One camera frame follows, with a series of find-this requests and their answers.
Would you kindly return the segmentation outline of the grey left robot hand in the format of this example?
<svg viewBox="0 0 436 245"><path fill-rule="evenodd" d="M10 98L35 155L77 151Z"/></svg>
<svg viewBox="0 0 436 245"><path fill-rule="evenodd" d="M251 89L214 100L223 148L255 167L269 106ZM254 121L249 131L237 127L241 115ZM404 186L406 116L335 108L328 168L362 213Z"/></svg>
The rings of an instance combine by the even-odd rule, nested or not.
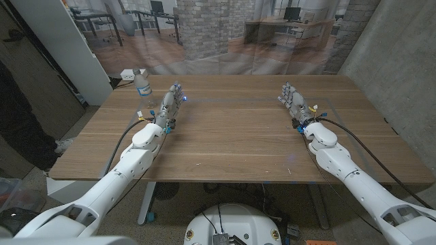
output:
<svg viewBox="0 0 436 245"><path fill-rule="evenodd" d="M182 86L176 81L163 96L159 111L155 116L155 124L160 126L165 132L168 128L175 128L176 115L181 104L187 100Z"/></svg>

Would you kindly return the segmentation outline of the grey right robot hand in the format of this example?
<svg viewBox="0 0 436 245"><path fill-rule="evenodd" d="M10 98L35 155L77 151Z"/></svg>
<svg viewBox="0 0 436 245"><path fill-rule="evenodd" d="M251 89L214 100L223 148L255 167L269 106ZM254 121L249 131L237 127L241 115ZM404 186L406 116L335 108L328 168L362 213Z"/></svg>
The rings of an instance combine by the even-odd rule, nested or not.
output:
<svg viewBox="0 0 436 245"><path fill-rule="evenodd" d="M305 127L313 123L317 105L310 107L305 98L289 82L282 86L281 96L277 99L288 109L292 117L292 126L303 131Z"/></svg>

